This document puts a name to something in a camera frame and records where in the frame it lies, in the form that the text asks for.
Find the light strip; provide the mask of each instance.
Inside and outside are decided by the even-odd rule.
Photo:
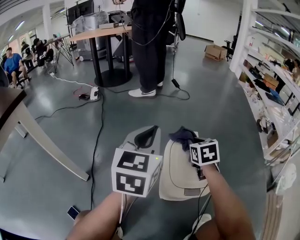
[[[281,27],[281,29],[287,34],[290,35],[290,33],[288,32],[288,30],[286,30],[285,28]]]
[[[255,22],[263,27],[263,25],[260,22],[258,22],[258,21],[255,21]]]
[[[22,25],[24,24],[25,21],[20,22],[20,24],[17,26],[17,28],[15,29],[15,31],[17,31],[20,27],[22,27]]]

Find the open cardboard box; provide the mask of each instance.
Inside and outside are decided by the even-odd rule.
[[[207,45],[205,48],[205,56],[216,61],[223,60],[227,55],[227,49],[213,45]]]

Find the phone screen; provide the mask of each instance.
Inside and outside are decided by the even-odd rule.
[[[75,220],[75,218],[79,214],[79,211],[72,206],[70,207],[67,213],[73,220]]]

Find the blue shirt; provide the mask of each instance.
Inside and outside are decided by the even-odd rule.
[[[5,61],[4,70],[11,74],[16,69],[19,69],[19,61],[21,59],[22,57],[19,54],[13,53],[13,57],[7,58],[7,60]]]

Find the forearm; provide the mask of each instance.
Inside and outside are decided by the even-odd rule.
[[[254,239],[251,221],[242,201],[213,165],[202,169],[210,188],[220,234],[223,237],[237,234],[245,240]]]
[[[111,193],[74,226],[67,240],[110,240],[119,222],[120,213],[121,194]]]

